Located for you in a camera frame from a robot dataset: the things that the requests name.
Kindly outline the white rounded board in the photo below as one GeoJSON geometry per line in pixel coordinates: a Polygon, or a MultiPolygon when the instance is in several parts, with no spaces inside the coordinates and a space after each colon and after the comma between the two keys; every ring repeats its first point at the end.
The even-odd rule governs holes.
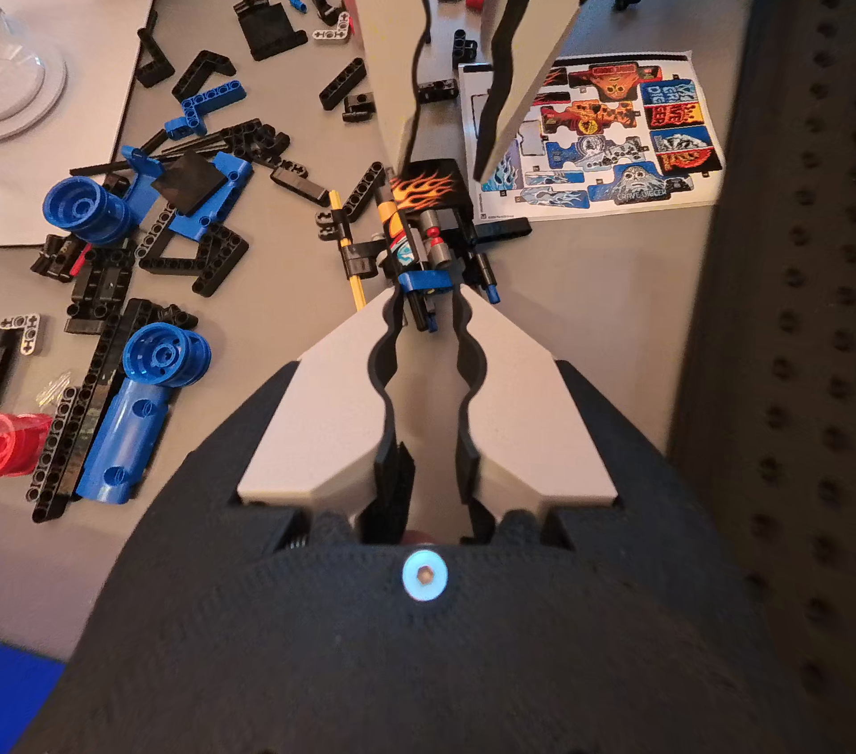
{"type": "Polygon", "coordinates": [[[27,130],[2,139],[1,244],[41,242],[51,227],[47,192],[71,168],[110,160],[140,54],[138,29],[153,0],[2,0],[33,45],[44,42],[41,111],[27,130]]]}

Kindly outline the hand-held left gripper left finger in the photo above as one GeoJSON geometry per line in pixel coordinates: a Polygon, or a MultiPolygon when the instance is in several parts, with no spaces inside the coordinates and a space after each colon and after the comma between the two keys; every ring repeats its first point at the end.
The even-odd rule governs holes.
{"type": "Polygon", "coordinates": [[[391,398],[403,294],[386,289],[305,351],[237,486],[244,504],[355,520],[369,544],[404,534],[414,465],[391,398]]]}

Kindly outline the partly built toy brick model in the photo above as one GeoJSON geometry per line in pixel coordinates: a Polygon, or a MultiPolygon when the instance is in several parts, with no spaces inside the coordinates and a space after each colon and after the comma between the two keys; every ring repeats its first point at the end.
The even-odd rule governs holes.
{"type": "Polygon", "coordinates": [[[498,304],[498,280],[484,247],[531,234],[526,218],[473,221],[461,170],[453,159],[414,161],[400,177],[380,162],[345,201],[316,214],[318,237],[339,248],[352,289],[382,269],[399,286],[416,328],[436,331],[434,297],[453,288],[452,271],[498,304]]]}

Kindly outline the blue angled beam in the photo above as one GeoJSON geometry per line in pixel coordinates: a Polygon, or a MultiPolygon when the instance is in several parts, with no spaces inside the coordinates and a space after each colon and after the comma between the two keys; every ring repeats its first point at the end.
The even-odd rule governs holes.
{"type": "Polygon", "coordinates": [[[244,99],[247,91],[238,80],[215,86],[181,103],[181,115],[164,125],[166,137],[171,140],[190,136],[206,136],[205,116],[244,99]]]}

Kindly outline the blue toy panel piece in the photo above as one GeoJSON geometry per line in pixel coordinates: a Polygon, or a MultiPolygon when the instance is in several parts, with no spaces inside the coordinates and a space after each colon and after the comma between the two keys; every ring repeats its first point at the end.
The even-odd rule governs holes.
{"type": "Polygon", "coordinates": [[[134,217],[134,223],[142,225],[145,216],[159,198],[159,192],[153,188],[153,183],[164,174],[165,165],[139,148],[123,146],[121,151],[135,173],[134,181],[124,196],[124,202],[134,217]]]}
{"type": "Polygon", "coordinates": [[[214,224],[222,224],[237,203],[252,175],[251,162],[228,152],[218,152],[211,163],[226,176],[226,181],[193,213],[176,214],[169,230],[199,242],[214,224]]]}

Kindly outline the colourful sticker sheet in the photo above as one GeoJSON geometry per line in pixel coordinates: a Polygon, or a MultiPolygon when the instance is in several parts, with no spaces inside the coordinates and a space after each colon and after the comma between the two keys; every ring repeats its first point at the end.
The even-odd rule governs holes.
{"type": "Polygon", "coordinates": [[[572,220],[716,203],[723,152],[690,52],[560,57],[498,167],[473,177],[493,74],[458,78],[478,224],[572,220]]]}

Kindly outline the blue toy wheel hub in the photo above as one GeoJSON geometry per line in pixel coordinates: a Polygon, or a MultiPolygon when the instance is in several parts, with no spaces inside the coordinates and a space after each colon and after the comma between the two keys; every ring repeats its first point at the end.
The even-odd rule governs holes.
{"type": "Polygon", "coordinates": [[[197,332],[167,323],[147,324],[123,349],[127,377],[145,385],[183,388],[202,378],[210,366],[209,343],[197,332]]]}
{"type": "Polygon", "coordinates": [[[125,238],[134,216],[122,198],[85,176],[72,176],[56,184],[42,204],[45,220],[92,246],[125,238]]]}

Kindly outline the blue curved panel piece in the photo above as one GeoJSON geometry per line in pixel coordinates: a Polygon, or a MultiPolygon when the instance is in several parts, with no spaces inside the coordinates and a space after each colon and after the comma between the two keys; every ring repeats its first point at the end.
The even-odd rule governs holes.
{"type": "Polygon", "coordinates": [[[75,493],[123,504],[148,465],[173,389],[126,378],[99,426],[75,493]]]}

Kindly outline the scattered black toy beams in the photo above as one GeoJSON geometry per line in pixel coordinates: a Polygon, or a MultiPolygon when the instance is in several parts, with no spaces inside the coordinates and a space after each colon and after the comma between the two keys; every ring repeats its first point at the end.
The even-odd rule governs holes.
{"type": "MultiPolygon", "coordinates": [[[[201,51],[178,85],[181,101],[201,94],[205,78],[212,73],[234,76],[230,60],[211,51],[201,51]]],[[[211,136],[171,140],[164,128],[142,150],[165,167],[186,152],[196,152],[212,161],[218,152],[262,164],[272,170],[272,180],[291,192],[320,205],[328,205],[329,193],[309,181],[305,167],[283,160],[289,139],[284,133],[258,119],[222,128],[211,136]]],[[[123,160],[99,169],[106,174],[101,185],[122,198],[135,173],[123,160]]],[[[160,306],[148,299],[125,301],[134,268],[152,275],[188,276],[192,291],[209,298],[219,289],[248,251],[249,244],[224,223],[214,224],[199,242],[169,230],[177,211],[159,196],[142,225],[121,241],[92,246],[68,231],[66,237],[49,235],[33,271],[61,281],[72,281],[74,291],[68,309],[66,332],[94,335],[98,343],[79,387],[60,389],[59,405],[52,419],[44,448],[27,490],[33,504],[35,524],[62,516],[75,497],[85,460],[113,398],[126,378],[123,349],[140,328],[167,323],[193,331],[198,320],[176,305],[160,306]]]]}

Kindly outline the light grey angled beam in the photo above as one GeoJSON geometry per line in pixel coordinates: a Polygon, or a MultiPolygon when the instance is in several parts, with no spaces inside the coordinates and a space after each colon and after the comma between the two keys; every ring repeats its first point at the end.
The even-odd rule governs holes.
{"type": "Polygon", "coordinates": [[[316,43],[324,45],[345,44],[348,42],[351,32],[350,17],[348,11],[341,11],[337,16],[335,25],[326,29],[317,29],[312,33],[316,43]]]}
{"type": "Polygon", "coordinates": [[[2,338],[9,340],[20,356],[32,356],[38,352],[41,332],[41,315],[38,313],[1,318],[2,338]]]}

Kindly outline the blue storage bin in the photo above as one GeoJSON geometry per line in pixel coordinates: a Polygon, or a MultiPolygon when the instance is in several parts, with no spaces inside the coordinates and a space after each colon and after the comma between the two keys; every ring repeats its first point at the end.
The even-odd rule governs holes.
{"type": "Polygon", "coordinates": [[[1,752],[8,753],[53,691],[65,664],[1,643],[1,752]]]}

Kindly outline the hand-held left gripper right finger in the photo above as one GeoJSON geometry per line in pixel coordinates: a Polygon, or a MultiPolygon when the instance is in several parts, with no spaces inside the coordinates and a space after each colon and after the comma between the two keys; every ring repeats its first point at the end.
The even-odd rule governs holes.
{"type": "Polygon", "coordinates": [[[511,512],[608,507],[618,493],[552,353],[465,285],[455,289],[457,369],[467,384],[455,449],[473,539],[511,512]]]}

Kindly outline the red toy wheel hub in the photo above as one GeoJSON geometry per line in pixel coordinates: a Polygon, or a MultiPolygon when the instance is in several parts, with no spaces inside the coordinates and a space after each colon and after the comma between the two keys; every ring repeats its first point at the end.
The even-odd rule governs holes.
{"type": "Polygon", "coordinates": [[[1,477],[33,473],[51,424],[47,414],[1,413],[1,477]]]}

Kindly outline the black square panel piece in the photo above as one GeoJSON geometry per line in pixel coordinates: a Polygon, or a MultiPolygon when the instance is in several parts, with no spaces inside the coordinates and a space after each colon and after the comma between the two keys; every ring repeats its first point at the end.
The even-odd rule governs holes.
{"type": "Polygon", "coordinates": [[[174,207],[188,216],[225,182],[227,176],[196,152],[186,152],[166,164],[164,173],[152,182],[152,188],[174,207]]]}

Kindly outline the grey desk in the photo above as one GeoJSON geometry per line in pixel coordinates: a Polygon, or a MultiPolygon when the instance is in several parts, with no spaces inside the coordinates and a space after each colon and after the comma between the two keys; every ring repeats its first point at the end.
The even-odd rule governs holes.
{"type": "MultiPolygon", "coordinates": [[[[255,63],[232,11],[236,0],[156,0],[156,37],[177,69],[203,48],[228,55],[244,103],[219,119],[261,118],[291,136],[288,156],[310,178],[346,192],[380,158],[377,122],[349,127],[324,113],[319,90],[358,54],[356,44],[308,44],[255,63]]],[[[725,145],[745,22],[753,0],[589,0],[566,50],[685,52],[725,145]]],[[[320,242],[315,207],[255,171],[229,226],[250,248],[211,299],[187,278],[137,271],[129,297],[174,302],[198,316],[213,361],[183,391],[140,493],[115,507],[72,503],[59,520],[33,524],[27,478],[2,480],[2,641],[65,660],[135,524],[183,461],[282,365],[354,313],[332,246],[320,242]]],[[[712,209],[538,222],[526,238],[490,249],[498,309],[571,361],[659,449],[665,449],[712,209]]],[[[391,382],[397,429],[416,460],[410,525],[444,541],[469,530],[454,473],[455,370],[449,299],[439,331],[407,328],[391,382]]]]}

